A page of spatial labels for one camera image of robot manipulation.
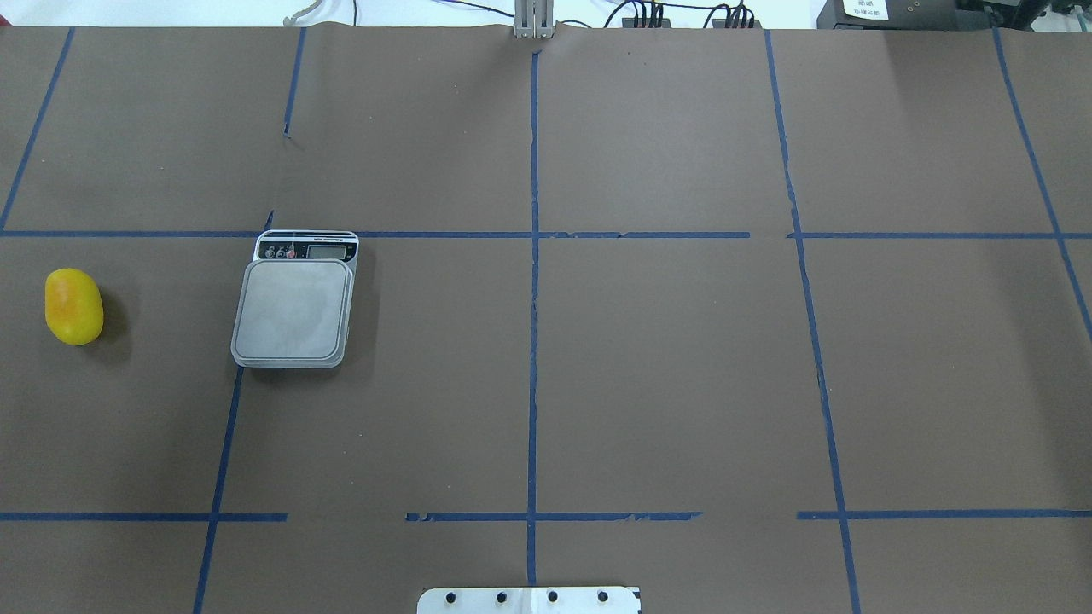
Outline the black connector box left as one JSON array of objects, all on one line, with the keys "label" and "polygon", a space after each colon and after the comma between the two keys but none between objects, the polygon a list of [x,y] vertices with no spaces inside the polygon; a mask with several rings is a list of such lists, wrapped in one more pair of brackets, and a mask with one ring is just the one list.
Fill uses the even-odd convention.
[{"label": "black connector box left", "polygon": [[628,1],[628,3],[620,4],[619,10],[624,5],[631,5],[633,8],[633,15],[628,17],[619,17],[618,23],[624,28],[630,29],[660,29],[670,27],[670,20],[665,15],[665,5],[662,3],[656,3],[655,1]]}]

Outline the black connector box right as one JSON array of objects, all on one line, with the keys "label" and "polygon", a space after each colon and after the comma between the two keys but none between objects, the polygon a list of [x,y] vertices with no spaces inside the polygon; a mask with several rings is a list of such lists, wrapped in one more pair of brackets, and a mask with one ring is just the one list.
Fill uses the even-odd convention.
[{"label": "black connector box right", "polygon": [[719,4],[707,13],[704,28],[712,29],[756,29],[761,25],[753,12],[744,3]]}]

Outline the silver digital kitchen scale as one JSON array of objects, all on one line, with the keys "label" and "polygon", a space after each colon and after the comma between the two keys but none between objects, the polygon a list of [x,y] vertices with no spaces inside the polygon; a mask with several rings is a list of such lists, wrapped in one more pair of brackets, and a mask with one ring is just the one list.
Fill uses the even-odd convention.
[{"label": "silver digital kitchen scale", "polygon": [[344,231],[258,234],[235,311],[235,365],[339,367],[351,334],[358,248],[358,236]]}]

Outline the white metal base plate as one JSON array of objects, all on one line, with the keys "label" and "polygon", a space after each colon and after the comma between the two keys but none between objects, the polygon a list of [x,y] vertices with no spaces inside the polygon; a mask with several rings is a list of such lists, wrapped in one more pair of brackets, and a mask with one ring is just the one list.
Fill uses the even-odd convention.
[{"label": "white metal base plate", "polygon": [[640,589],[624,586],[434,588],[417,613],[641,613]]}]

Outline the aluminium frame post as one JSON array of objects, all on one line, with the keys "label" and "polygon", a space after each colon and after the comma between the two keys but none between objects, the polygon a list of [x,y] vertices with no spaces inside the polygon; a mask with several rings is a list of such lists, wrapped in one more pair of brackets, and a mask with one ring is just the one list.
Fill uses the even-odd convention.
[{"label": "aluminium frame post", "polygon": [[515,38],[551,38],[556,32],[554,8],[554,0],[517,0],[514,3]]}]

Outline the black device with label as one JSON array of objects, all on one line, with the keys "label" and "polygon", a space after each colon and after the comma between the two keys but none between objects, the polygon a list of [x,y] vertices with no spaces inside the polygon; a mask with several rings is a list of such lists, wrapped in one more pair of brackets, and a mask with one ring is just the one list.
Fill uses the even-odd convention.
[{"label": "black device with label", "polygon": [[983,10],[959,1],[827,1],[816,28],[965,32],[990,29],[992,23]]}]

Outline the black connector box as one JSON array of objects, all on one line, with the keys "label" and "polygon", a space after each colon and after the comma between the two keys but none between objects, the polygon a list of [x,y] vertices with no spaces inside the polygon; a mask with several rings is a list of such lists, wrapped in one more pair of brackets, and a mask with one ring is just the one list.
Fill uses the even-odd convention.
[{"label": "black connector box", "polygon": [[704,28],[712,29],[756,29],[761,25],[753,12],[744,3],[719,4],[707,13]]},{"label": "black connector box", "polygon": [[633,8],[633,15],[628,17],[619,17],[618,23],[624,28],[630,29],[660,29],[670,27],[670,20],[665,15],[665,5],[662,3],[656,3],[655,1],[628,1],[628,3],[620,4],[619,10],[624,5],[631,5]]}]

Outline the brown paper table cover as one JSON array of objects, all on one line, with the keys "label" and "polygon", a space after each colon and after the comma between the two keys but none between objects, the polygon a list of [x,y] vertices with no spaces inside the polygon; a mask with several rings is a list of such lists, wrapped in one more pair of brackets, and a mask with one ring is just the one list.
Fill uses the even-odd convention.
[{"label": "brown paper table cover", "polygon": [[[268,229],[339,367],[235,365]],[[1088,613],[1089,36],[5,27],[4,613],[503,585]]]}]

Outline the yellow mango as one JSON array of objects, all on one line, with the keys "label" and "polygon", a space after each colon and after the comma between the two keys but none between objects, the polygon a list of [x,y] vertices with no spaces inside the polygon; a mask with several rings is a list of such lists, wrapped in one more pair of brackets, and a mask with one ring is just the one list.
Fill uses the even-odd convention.
[{"label": "yellow mango", "polygon": [[44,321],[66,345],[90,345],[104,329],[104,304],[94,279],[81,269],[55,269],[44,280]]}]

